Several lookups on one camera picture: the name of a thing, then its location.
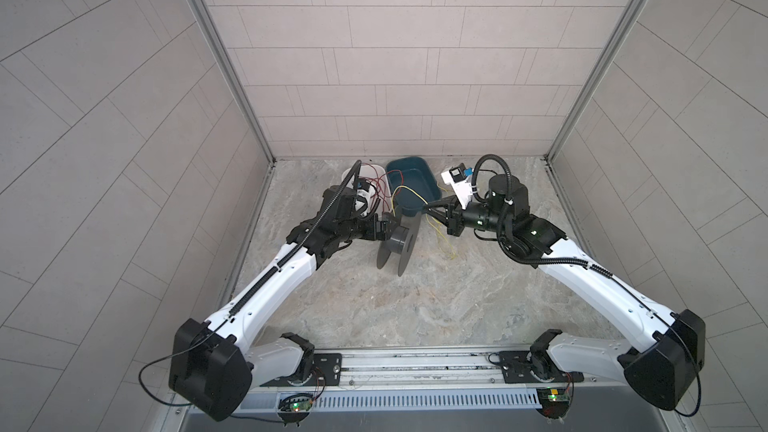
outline aluminum frame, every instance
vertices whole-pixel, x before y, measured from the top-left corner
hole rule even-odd
[[[587,104],[589,104],[592,95],[598,89],[605,73],[608,72],[610,64],[614,61],[621,45],[624,43],[624,40],[626,40],[627,35],[629,35],[632,26],[638,20],[638,17],[647,2],[648,0],[629,0],[627,3],[624,12],[621,13],[619,22],[616,24],[616,27],[614,27],[613,33],[610,34],[608,42],[603,47],[598,56],[598,60],[592,67],[592,71],[589,73],[587,81],[584,82],[584,86],[581,87],[581,91],[579,91],[579,94],[571,107],[571,111],[565,117],[565,122],[563,123],[560,132],[558,132],[557,136],[552,141],[552,147],[544,156],[549,162],[553,162],[562,150],[565,140],[568,139],[568,136],[576,126],[576,122],[579,117],[581,117],[584,109],[586,109]]]

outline metal mounting plate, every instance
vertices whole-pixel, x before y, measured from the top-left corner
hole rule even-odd
[[[504,375],[505,384],[547,384],[536,378],[531,372],[526,357],[530,350],[502,350],[498,353],[498,360],[502,362],[502,375]],[[568,375],[562,370],[558,370],[564,381],[568,381]],[[581,372],[571,372],[573,382],[584,382],[584,374]]]
[[[323,375],[326,377],[326,386],[339,385],[341,377],[341,354],[314,354],[312,359],[312,366],[320,369]],[[338,371],[334,372],[333,369],[338,367]],[[312,374],[303,387],[315,387],[317,384],[316,374]],[[261,387],[292,387],[293,384],[284,377],[270,380],[261,385]]]

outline black cable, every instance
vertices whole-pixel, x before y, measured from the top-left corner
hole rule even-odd
[[[262,419],[258,417],[249,417],[247,415],[232,415],[230,414],[230,417],[233,419],[248,419],[248,420],[258,420],[259,422],[267,422],[269,424],[285,424],[282,420],[269,420],[269,419]]]
[[[476,228],[472,230],[475,233],[475,237],[479,238],[480,240],[490,240],[496,242],[496,237],[481,237],[478,235],[478,231]]]
[[[616,280],[615,277],[611,276],[609,278],[612,281],[614,281],[616,284],[618,284],[618,286],[621,287],[625,292],[627,292],[634,300],[638,301],[638,303],[641,306],[645,307],[648,310],[648,312],[651,312],[654,317],[656,317],[657,319],[659,319],[661,321],[662,324],[666,325],[667,326],[667,330],[672,331],[672,333],[675,334],[675,337],[677,337],[677,340],[680,342],[680,345],[683,346],[683,350],[685,350],[685,353],[686,353],[687,357],[690,359],[690,362],[694,365],[694,372],[696,372],[696,386],[697,386],[697,388],[699,390],[699,393],[698,393],[698,398],[696,399],[696,408],[694,408],[693,412],[691,412],[690,414],[684,414],[683,412],[680,412],[678,409],[674,409],[674,411],[677,412],[679,415],[682,415],[683,417],[693,417],[693,416],[695,416],[696,414],[698,414],[699,408],[701,407],[701,378],[699,377],[699,365],[696,363],[696,359],[694,359],[694,355],[691,353],[690,349],[688,349],[688,346],[686,345],[686,343],[683,340],[683,338],[677,333],[676,330],[674,330],[672,328],[671,325],[669,325],[667,323],[667,321],[665,321],[664,319],[659,317],[659,315],[655,311],[651,310],[650,307],[648,307],[645,304],[645,302],[639,300],[638,297],[635,294],[633,294],[628,288],[626,288],[624,286],[624,284],[622,284],[621,282]]]
[[[187,353],[187,352],[189,352],[190,350],[192,350],[192,349],[194,349],[194,348],[196,348],[196,347],[199,347],[199,346],[201,346],[201,345],[203,344],[203,342],[205,342],[205,341],[207,341],[209,338],[213,337],[213,335],[214,335],[214,334],[216,334],[216,332],[218,332],[218,331],[219,331],[219,329],[221,329],[221,328],[224,326],[224,324],[225,324],[225,323],[226,323],[226,321],[222,322],[222,323],[221,323],[221,325],[219,325],[218,327],[216,327],[216,330],[214,330],[214,331],[213,331],[213,332],[211,332],[210,334],[206,335],[206,336],[205,336],[205,338],[201,339],[199,342],[197,342],[195,345],[193,345],[192,347],[188,348],[187,350],[182,350],[181,352],[176,352],[175,354],[166,355],[165,357],[163,357],[163,358],[159,358],[158,360],[152,360],[151,362],[149,362],[148,364],[146,364],[145,366],[143,366],[143,367],[141,368],[141,370],[139,370],[139,385],[141,386],[141,388],[143,388],[143,389],[144,389],[144,392],[146,392],[146,393],[147,393],[147,395],[148,395],[148,396],[150,396],[150,397],[152,398],[152,400],[154,400],[155,402],[160,402],[162,405],[167,405],[168,407],[189,407],[189,406],[191,406],[191,405],[192,405],[192,403],[191,403],[191,402],[189,402],[189,403],[187,403],[187,404],[172,404],[171,402],[166,402],[165,400],[161,400],[161,399],[159,399],[159,398],[155,397],[155,396],[154,396],[154,394],[152,394],[151,392],[149,392],[149,389],[147,388],[147,386],[146,386],[146,385],[144,385],[144,381],[141,379],[141,374],[142,374],[142,372],[144,372],[144,370],[145,370],[147,367],[149,367],[150,365],[154,365],[154,364],[156,364],[157,362],[162,362],[163,360],[166,360],[166,359],[174,358],[174,357],[176,357],[177,355],[186,354],[186,353]]]
[[[495,366],[497,366],[497,367],[498,367],[498,366],[500,366],[500,365],[502,365],[502,360],[501,360],[501,359],[502,359],[502,357],[501,357],[501,356],[499,356],[499,358],[498,358],[498,359],[499,359],[499,361],[498,361],[498,362],[494,362],[493,360],[491,360],[491,356],[492,356],[492,355],[498,355],[498,352],[493,352],[492,354],[488,354],[488,355],[486,355],[486,356],[485,356],[485,358],[488,360],[488,362],[490,362],[491,364],[494,364],[494,365],[495,365]]]

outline white plastic part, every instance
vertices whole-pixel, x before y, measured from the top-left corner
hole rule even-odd
[[[559,257],[576,257],[599,264],[570,239],[557,241],[552,245],[552,254],[544,256],[544,258]],[[656,343],[653,337],[654,332],[659,331],[663,334],[667,331],[666,325],[642,307],[616,282],[595,271],[587,270],[580,265],[566,264],[539,265],[539,268],[576,292],[608,319],[626,337],[629,344],[640,352]],[[616,276],[614,278],[664,320],[673,320],[670,316],[672,311],[667,306],[636,291],[620,278]]]
[[[287,377],[296,371],[304,350],[294,341],[279,338],[254,347],[245,354],[245,360],[254,365],[250,372],[251,387],[257,387],[278,377]]]
[[[342,180],[344,179],[344,177],[346,177],[346,175],[348,173],[350,173],[350,168],[345,170],[344,173],[341,175]],[[382,187],[384,189],[384,192],[382,194],[384,197],[389,197],[389,196],[392,195],[392,193],[389,191],[389,179],[387,178],[386,170],[384,170],[383,167],[378,166],[376,164],[369,164],[369,163],[364,162],[360,166],[360,177],[380,179],[380,180],[378,180],[378,181],[373,183],[374,187],[376,187],[376,188]],[[352,181],[350,180],[350,182],[346,186],[349,187],[349,188],[352,188],[354,186],[354,184],[352,184]],[[369,207],[372,207],[373,203],[376,202],[375,195],[371,196],[366,191],[359,190],[357,192],[357,195],[360,196],[360,197],[363,197],[365,200],[367,200]],[[382,214],[382,212],[384,210],[389,211],[389,200],[383,199],[383,200],[380,201],[379,207],[376,208],[376,213],[379,214],[379,217],[381,217],[381,214]],[[364,212],[363,214],[361,214],[361,217],[365,217],[367,215],[368,215],[368,212]]]
[[[630,349],[626,339],[601,340],[560,334],[549,343],[549,356],[560,370],[599,375],[626,383],[624,368],[616,358]]]
[[[462,208],[466,208],[467,204],[472,201],[472,176],[465,178],[460,182],[454,182],[451,178],[451,169],[446,170],[442,174],[442,181],[450,187],[453,187],[453,193],[458,197],[458,201],[462,204]]]
[[[250,345],[256,339],[264,323],[275,310],[283,303],[288,295],[307,277],[317,269],[315,256],[306,253],[306,248],[302,247],[291,260],[288,261],[280,272],[276,272],[270,280],[254,294],[245,306],[230,317],[232,307],[250,290],[259,279],[267,273],[277,261],[282,259],[296,244],[283,244],[280,252],[272,259],[264,270],[259,273],[251,283],[249,283],[241,293],[226,303],[222,309],[213,312],[207,320],[210,321],[210,327],[216,328],[222,322],[227,323],[216,332],[223,338],[230,335],[235,336],[235,345],[245,354]]]

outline marble floor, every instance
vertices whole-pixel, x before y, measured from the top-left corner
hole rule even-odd
[[[439,174],[460,162],[474,166],[476,160],[447,157],[427,163]],[[532,212],[570,233],[544,161],[507,160],[512,173],[528,187]],[[274,257],[296,224],[316,214],[322,191],[341,182],[342,172],[352,164],[350,159],[276,164],[236,292]],[[318,348],[522,344],[548,328],[585,337],[620,336],[570,289],[510,261],[495,242],[479,241],[468,229],[448,240],[456,250],[454,258],[440,249],[446,244],[438,244],[435,230],[422,223],[402,277],[397,276],[399,256],[393,254],[379,270],[378,243],[354,241],[296,288],[266,323],[256,344],[273,341],[284,332],[297,333]]]

